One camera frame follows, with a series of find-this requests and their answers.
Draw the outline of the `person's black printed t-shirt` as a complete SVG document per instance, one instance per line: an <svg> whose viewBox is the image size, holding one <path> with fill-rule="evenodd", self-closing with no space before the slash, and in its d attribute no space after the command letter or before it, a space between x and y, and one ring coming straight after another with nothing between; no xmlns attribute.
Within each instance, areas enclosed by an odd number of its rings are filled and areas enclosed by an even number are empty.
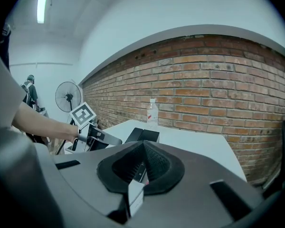
<svg viewBox="0 0 285 228"><path fill-rule="evenodd" d="M11 31L7 35L0 35L0 58L8 70L9 68L9 41Z"/></svg>

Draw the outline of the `clear plastic water bottle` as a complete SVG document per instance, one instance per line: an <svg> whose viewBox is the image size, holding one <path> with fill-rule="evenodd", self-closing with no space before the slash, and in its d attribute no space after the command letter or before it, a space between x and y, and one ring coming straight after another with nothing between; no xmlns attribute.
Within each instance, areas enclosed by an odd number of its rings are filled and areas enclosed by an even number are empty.
<svg viewBox="0 0 285 228"><path fill-rule="evenodd" d="M158 107L156 105L156 99L150 99L150 105L147 109L147 124L150 130L155 130L158 127Z"/></svg>

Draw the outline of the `person's left forearm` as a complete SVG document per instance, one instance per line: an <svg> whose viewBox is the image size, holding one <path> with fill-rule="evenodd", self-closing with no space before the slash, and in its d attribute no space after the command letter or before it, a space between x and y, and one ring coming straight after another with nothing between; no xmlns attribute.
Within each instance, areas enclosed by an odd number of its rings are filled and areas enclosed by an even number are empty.
<svg viewBox="0 0 285 228"><path fill-rule="evenodd" d="M77 126L45 117L24 102L21 102L12 125L32 135L57 138L69 142L73 142L79 133Z"/></svg>

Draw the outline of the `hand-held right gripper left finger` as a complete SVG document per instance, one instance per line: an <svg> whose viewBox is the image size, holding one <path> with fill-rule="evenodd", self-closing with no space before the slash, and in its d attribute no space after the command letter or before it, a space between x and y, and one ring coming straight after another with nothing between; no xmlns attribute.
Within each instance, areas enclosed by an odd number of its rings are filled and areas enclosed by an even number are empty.
<svg viewBox="0 0 285 228"><path fill-rule="evenodd" d="M140 143L129 142L115 154L85 152L58 155L54 163L67 184L96 211L119 224L131 218L128 186L142 182L144 164L139 162Z"/></svg>

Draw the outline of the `long ceiling light tube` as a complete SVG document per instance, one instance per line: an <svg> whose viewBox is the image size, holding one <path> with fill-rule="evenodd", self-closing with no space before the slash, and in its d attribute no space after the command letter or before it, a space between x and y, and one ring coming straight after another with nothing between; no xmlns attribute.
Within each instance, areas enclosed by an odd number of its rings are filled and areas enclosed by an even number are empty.
<svg viewBox="0 0 285 228"><path fill-rule="evenodd" d="M37 23L43 24L45 21L45 9L47 0L37 1Z"/></svg>

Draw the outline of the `black narrow box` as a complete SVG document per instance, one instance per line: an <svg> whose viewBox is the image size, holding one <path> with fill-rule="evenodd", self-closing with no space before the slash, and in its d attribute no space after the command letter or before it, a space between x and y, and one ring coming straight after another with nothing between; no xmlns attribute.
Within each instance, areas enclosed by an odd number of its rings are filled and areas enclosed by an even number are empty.
<svg viewBox="0 0 285 228"><path fill-rule="evenodd" d="M126 141L124 143L129 143L129 142L136 142L139 140L141 134L143 132L143 129L141 128L134 128L131 132L131 134L128 136Z"/></svg>

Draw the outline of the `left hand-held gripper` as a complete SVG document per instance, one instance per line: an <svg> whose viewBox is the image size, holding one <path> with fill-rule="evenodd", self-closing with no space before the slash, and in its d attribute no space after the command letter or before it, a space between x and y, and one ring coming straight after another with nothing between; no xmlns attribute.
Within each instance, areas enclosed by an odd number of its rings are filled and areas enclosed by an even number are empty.
<svg viewBox="0 0 285 228"><path fill-rule="evenodd" d="M84 102L70 112L78 127L78 134L70 151L94 151L105 149L108 145L120 145L122 140L98 129L96 113Z"/></svg>

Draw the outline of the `white folding table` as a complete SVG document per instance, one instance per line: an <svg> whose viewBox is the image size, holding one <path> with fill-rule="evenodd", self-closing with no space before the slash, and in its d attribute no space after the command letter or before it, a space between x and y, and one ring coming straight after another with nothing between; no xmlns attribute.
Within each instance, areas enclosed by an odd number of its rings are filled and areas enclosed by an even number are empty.
<svg viewBox="0 0 285 228"><path fill-rule="evenodd" d="M105 129L104 132L121 139L124 143L134 128L149 130L147 123L137 120L128 120L113 127L109 127ZM157 126L155 131L160 133L160 144L183 150L186 153L192 152L208 157L247 182L237 157L222 135L197 133L163 126ZM94 151L94 153L107 152L107 154L115 154L122 149L121 147L122 146L117 147L109 145L105 149Z"/></svg>

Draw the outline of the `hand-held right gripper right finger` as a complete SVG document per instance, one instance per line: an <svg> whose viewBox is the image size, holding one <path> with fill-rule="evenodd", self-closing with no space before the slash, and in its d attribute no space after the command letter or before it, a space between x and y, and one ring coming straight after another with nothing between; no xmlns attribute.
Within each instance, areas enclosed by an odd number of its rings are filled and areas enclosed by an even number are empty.
<svg viewBox="0 0 285 228"><path fill-rule="evenodd" d="M185 166L181 181L168 193L146 196L140 208L140 228L220 228L233 218L211 183L224 181L251 208L262 195L246 181L209 157L156 143L178 157Z"/></svg>

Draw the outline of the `black pedestal fan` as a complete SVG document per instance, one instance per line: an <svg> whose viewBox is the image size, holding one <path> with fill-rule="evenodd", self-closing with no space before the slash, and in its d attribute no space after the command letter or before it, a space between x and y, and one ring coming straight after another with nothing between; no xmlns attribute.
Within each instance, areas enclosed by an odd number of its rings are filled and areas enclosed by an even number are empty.
<svg viewBox="0 0 285 228"><path fill-rule="evenodd" d="M65 113L70 113L81 103L79 87L70 81L61 83L55 92L57 107Z"/></svg>

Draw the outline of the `folded newspaper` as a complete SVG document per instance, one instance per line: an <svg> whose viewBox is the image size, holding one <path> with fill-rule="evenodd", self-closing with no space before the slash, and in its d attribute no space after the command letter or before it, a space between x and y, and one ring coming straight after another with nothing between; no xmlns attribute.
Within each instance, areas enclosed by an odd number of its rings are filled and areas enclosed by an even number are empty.
<svg viewBox="0 0 285 228"><path fill-rule="evenodd" d="M132 180L128 186L128 203L130 217L133 217L143 204L144 186L149 184L149 180L138 182Z"/></svg>

